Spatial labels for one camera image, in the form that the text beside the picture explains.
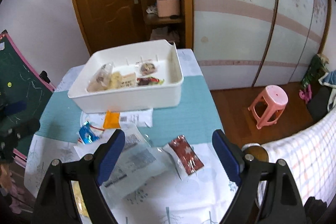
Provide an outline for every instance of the plaid cloth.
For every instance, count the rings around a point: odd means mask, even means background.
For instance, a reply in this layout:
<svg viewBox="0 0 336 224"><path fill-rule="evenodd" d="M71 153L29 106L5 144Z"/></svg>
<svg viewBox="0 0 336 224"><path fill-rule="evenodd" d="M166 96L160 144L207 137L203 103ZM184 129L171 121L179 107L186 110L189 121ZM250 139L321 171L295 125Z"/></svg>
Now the plaid cloth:
<svg viewBox="0 0 336 224"><path fill-rule="evenodd" d="M310 128L262 147L268 152L269 162L287 162L303 204L310 196L330 204L336 194L336 108ZM265 185L259 184L259 204Z"/></svg>

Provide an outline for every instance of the wooden floor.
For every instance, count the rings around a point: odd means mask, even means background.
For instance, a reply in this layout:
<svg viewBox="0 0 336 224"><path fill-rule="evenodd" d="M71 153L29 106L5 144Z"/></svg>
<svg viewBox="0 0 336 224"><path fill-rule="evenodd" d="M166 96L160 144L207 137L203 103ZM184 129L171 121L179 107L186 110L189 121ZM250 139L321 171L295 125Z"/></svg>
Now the wooden floor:
<svg viewBox="0 0 336 224"><path fill-rule="evenodd" d="M211 91L228 139L242 147L246 143L260 144L279 140L313 125L306 105L299 97L300 84L281 86L288 96L288 104L277 124L258 130L249 105L263 87Z"/></svg>

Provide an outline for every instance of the blue gripper pad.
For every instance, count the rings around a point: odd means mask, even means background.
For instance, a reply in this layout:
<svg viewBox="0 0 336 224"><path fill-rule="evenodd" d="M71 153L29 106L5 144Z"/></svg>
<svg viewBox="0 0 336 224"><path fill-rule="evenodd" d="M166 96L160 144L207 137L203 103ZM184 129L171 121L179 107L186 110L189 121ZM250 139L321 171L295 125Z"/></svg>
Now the blue gripper pad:
<svg viewBox="0 0 336 224"><path fill-rule="evenodd" d="M109 141L101 144L95 152L96 182L101 186L107 181L125 145L125 133L116 129Z"/></svg>
<svg viewBox="0 0 336 224"><path fill-rule="evenodd" d="M244 153L234 144L230 143L223 131L217 129L212 134L212 145L222 163L229 180L241 184L240 173L244 170Z"/></svg>

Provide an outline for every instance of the barcode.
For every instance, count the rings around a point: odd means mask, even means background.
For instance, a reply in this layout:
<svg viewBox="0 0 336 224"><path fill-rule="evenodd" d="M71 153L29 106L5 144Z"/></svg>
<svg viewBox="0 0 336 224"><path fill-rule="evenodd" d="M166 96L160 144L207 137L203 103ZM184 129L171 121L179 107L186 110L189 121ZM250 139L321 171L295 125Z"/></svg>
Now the barcode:
<svg viewBox="0 0 336 224"><path fill-rule="evenodd" d="M127 177L127 174L119 167L119 166L115 166L112 174L109 177L109 180L107 180L106 182L104 182L104 186L107 188L110 185L118 182L119 180L122 180L124 178Z"/></svg>
<svg viewBox="0 0 336 224"><path fill-rule="evenodd" d="M140 153L130 156L130 162L133 165L132 173L146 167L147 165L154 162L156 158L146 149Z"/></svg>
<svg viewBox="0 0 336 224"><path fill-rule="evenodd" d="M139 143L139 142L140 142L140 140L134 134L132 134L130 136L126 136L125 146L124 146L124 149L123 149L122 152L126 151L129 148L132 148L132 147L136 146L137 143Z"/></svg>

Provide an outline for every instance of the white plastic tray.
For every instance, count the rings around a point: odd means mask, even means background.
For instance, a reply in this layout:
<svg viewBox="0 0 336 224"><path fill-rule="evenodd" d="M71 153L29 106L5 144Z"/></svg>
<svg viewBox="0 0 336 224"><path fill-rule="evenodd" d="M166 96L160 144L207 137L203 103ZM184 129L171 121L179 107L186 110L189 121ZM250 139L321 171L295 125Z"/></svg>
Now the white plastic tray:
<svg viewBox="0 0 336 224"><path fill-rule="evenodd" d="M164 79L162 85L137 86L88 93L86 88L92 76L102 65L113 63L113 71L122 75L136 73L141 77L141 63L150 61L157 72L150 76ZM181 99L183 75L175 45L166 40L134 43L95 52L71 86L68 97L85 113L140 110L177 106Z"/></svg>

